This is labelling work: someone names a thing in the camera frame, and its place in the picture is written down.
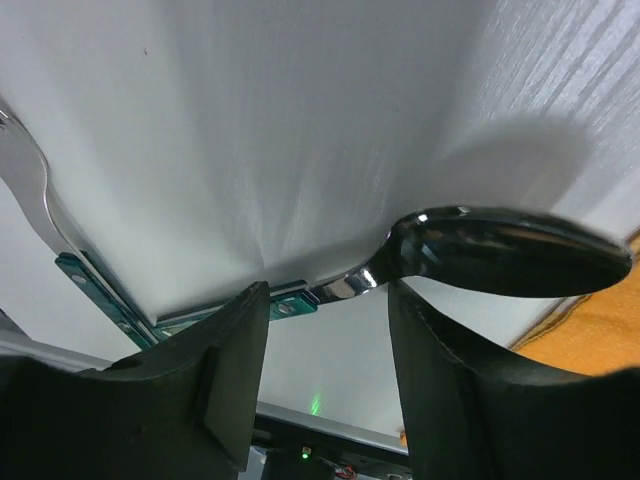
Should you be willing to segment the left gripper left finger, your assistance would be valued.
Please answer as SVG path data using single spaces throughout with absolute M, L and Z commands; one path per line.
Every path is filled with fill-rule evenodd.
M 1 360 L 5 479 L 234 479 L 248 464 L 269 328 L 256 282 L 104 370 Z

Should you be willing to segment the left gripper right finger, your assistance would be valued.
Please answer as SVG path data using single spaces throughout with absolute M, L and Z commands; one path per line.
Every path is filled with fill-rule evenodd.
M 416 479 L 635 479 L 639 372 L 586 376 L 523 357 L 401 281 L 388 318 Z

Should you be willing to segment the orange Mickey Mouse placemat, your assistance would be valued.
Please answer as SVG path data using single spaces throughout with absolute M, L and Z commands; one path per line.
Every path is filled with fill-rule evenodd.
M 637 367 L 639 266 L 607 290 L 557 305 L 512 350 L 589 376 Z

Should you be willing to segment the spoon with green handle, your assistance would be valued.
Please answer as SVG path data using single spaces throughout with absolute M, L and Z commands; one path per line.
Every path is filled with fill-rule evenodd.
M 270 317 L 312 314 L 408 277 L 503 297 L 574 297 L 619 283 L 632 266 L 626 244 L 568 219 L 506 207 L 431 207 L 400 218 L 364 250 L 349 242 L 279 267 Z

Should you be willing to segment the fork with green handle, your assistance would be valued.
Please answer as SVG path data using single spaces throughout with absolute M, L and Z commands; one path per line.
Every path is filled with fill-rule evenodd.
M 139 307 L 100 271 L 89 245 L 58 203 L 45 154 L 6 100 L 1 101 L 1 179 L 66 277 L 136 346 L 158 344 Z

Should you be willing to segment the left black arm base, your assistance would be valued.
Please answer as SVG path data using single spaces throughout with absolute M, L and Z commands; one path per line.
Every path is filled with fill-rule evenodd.
M 408 457 L 315 431 L 256 430 L 263 479 L 410 479 Z

